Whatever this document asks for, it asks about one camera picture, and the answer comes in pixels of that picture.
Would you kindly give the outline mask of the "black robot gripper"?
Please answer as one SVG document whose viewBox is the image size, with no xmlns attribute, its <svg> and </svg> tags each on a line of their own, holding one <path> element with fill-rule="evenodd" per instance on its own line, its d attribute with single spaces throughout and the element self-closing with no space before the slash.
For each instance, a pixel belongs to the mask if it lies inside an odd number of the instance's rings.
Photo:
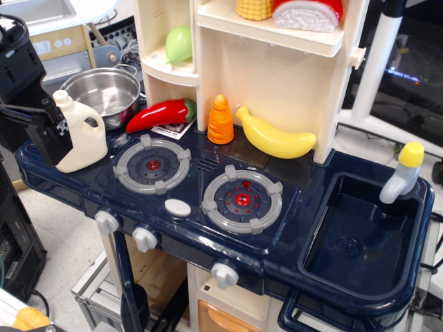
<svg viewBox="0 0 443 332">
<path fill-rule="evenodd" d="M 40 98 L 44 114 L 36 114 L 26 132 L 50 166 L 56 166 L 72 150 L 69 127 L 54 99 L 42 88 L 46 74 L 30 40 L 24 20 L 1 15 L 1 102 L 23 104 Z"/>
</svg>

